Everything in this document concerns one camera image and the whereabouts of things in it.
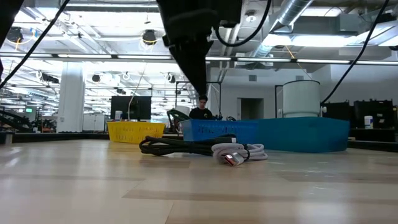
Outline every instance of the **white bottle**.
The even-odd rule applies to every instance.
[[[114,120],[120,121],[122,119],[123,111],[115,111],[114,112]]]
[[[365,129],[373,129],[373,117],[365,116]]]

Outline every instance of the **black shirt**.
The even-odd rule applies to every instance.
[[[192,119],[213,119],[211,111],[207,108],[203,110],[200,108],[195,108],[191,110],[191,113],[189,113],[189,117]]]

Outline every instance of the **black cable hanging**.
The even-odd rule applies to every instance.
[[[377,15],[376,19],[374,20],[371,29],[369,30],[369,34],[365,39],[365,42],[362,46],[361,51],[359,52],[358,56],[355,58],[355,60],[353,60],[353,62],[351,63],[351,65],[349,65],[347,71],[344,73],[344,75],[340,78],[340,80],[338,81],[338,83],[336,84],[336,86],[333,88],[333,90],[329,93],[329,95],[321,102],[321,103],[326,103],[330,97],[335,93],[335,91],[337,90],[337,88],[340,86],[341,82],[345,79],[345,77],[347,76],[347,74],[349,73],[349,71],[351,71],[351,69],[354,67],[354,65],[356,64],[356,62],[362,57],[362,54],[364,53],[366,46],[368,45],[368,42],[370,41],[373,31],[376,28],[377,22],[379,20],[379,18],[381,17],[381,15],[384,13],[384,10],[386,9],[387,5],[389,3],[389,0],[385,0],[383,6],[380,8],[379,14]]]
[[[225,45],[225,46],[227,46],[227,47],[239,47],[239,46],[242,46],[242,45],[244,45],[245,43],[249,42],[251,39],[253,39],[253,37],[255,37],[255,36],[258,34],[258,32],[261,30],[262,26],[264,25],[264,22],[266,21],[267,16],[268,16],[269,9],[271,8],[271,2],[272,2],[272,0],[268,0],[268,1],[267,1],[266,10],[264,11],[264,15],[263,15],[262,18],[261,18],[260,24],[259,24],[259,26],[256,28],[256,30],[255,30],[249,37],[247,37],[246,39],[244,39],[244,40],[242,40],[242,41],[240,41],[240,42],[238,42],[238,43],[230,44],[230,43],[227,43],[225,40],[223,40],[223,38],[220,36],[219,27],[215,27],[215,32],[216,32],[216,36],[217,36],[218,40],[219,40],[223,45]]]
[[[0,90],[5,86],[5,84],[8,82],[8,80],[10,80],[18,72],[18,70],[24,65],[24,63],[27,61],[27,59],[30,57],[30,55],[32,55],[32,53],[35,51],[36,47],[41,43],[43,38],[47,35],[47,33],[50,31],[50,29],[54,26],[55,22],[58,20],[61,13],[63,12],[63,10],[66,8],[69,1],[70,0],[65,0],[63,2],[60,9],[55,14],[54,19],[51,20],[50,24],[47,26],[47,28],[45,28],[42,35],[40,35],[40,37],[36,40],[36,42],[33,44],[32,48],[30,48],[30,50],[26,53],[25,57],[21,60],[21,62],[19,62],[19,64],[13,69],[13,71],[0,84]]]

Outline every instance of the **black monitor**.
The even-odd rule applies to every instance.
[[[130,119],[150,119],[151,96],[135,96],[130,105]],[[112,96],[111,119],[114,119],[115,111],[122,111],[122,119],[128,119],[128,109],[131,96]]]

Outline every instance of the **doorway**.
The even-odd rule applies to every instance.
[[[238,119],[263,119],[264,99],[238,98]]]

